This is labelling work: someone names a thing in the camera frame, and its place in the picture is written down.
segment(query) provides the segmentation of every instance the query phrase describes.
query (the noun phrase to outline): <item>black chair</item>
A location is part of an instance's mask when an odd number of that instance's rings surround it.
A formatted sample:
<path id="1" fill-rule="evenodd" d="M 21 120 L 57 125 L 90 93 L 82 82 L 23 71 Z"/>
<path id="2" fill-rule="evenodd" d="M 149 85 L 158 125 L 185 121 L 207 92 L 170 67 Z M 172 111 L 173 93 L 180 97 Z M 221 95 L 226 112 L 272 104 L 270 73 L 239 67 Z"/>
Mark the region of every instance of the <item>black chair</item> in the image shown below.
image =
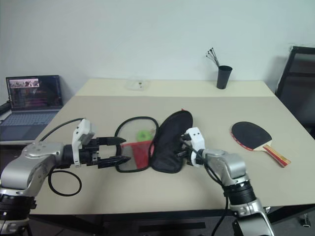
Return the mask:
<path id="1" fill-rule="evenodd" d="M 292 48 L 275 94 L 315 138 L 315 48 Z"/>

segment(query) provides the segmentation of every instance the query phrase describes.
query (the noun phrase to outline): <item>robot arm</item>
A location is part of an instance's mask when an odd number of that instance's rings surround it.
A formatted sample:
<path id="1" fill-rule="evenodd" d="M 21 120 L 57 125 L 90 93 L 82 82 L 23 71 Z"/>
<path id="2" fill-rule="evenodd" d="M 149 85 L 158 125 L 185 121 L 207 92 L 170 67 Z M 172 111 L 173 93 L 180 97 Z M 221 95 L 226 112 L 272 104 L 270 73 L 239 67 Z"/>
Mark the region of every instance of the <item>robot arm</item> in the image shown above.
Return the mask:
<path id="1" fill-rule="evenodd" d="M 235 235 L 274 236 L 264 208 L 254 194 L 243 159 L 223 150 L 205 149 L 202 134 L 196 127 L 188 129 L 183 138 L 202 157 L 200 160 L 192 152 L 191 164 L 197 167 L 208 164 L 221 180 L 224 195 L 230 200 L 230 210 L 237 217 L 232 225 Z"/>
<path id="2" fill-rule="evenodd" d="M 69 168 L 74 163 L 105 168 L 130 159 L 124 156 L 101 159 L 97 155 L 100 145 L 117 145 L 125 140 L 118 137 L 92 139 L 93 135 L 91 123 L 84 119 L 75 129 L 71 145 L 33 143 L 5 167 L 0 185 L 0 235 L 19 234 L 25 230 L 28 214 L 36 208 L 34 198 L 54 168 Z"/>

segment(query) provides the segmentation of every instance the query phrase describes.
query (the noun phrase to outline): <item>white wall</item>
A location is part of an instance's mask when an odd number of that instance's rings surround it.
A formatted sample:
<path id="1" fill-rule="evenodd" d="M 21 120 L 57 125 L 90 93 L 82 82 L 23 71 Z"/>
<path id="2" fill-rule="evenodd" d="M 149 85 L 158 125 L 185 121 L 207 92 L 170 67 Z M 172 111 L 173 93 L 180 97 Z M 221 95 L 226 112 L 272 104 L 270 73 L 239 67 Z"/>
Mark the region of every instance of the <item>white wall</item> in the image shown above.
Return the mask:
<path id="1" fill-rule="evenodd" d="M 59 74 L 66 100 L 90 77 L 215 80 L 209 47 L 273 87 L 292 45 L 315 47 L 314 0 L 0 1 L 0 104 L 6 76 Z"/>

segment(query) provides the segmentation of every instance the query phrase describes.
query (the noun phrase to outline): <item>wooden paddle handle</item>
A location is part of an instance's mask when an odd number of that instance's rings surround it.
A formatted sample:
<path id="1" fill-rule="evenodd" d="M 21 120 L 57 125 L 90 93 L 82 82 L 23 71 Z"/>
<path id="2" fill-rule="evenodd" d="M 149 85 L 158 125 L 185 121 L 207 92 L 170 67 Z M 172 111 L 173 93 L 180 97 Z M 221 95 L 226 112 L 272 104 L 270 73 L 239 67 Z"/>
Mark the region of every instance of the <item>wooden paddle handle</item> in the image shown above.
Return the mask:
<path id="1" fill-rule="evenodd" d="M 286 165 L 290 164 L 291 161 L 286 159 L 284 156 L 282 156 L 280 153 L 278 153 L 276 150 L 274 150 L 269 145 L 265 145 L 263 147 L 282 167 L 286 167 Z"/>

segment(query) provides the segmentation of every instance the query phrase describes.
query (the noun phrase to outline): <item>laptop screen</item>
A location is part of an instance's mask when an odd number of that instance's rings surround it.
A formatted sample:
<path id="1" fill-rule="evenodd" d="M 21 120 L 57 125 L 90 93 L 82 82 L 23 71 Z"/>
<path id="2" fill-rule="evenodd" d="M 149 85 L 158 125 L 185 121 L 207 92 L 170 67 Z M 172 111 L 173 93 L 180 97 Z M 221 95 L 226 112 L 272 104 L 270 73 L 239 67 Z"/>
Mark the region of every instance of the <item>laptop screen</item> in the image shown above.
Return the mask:
<path id="1" fill-rule="evenodd" d="M 7 77 L 12 110 L 60 109 L 63 105 L 58 75 Z"/>

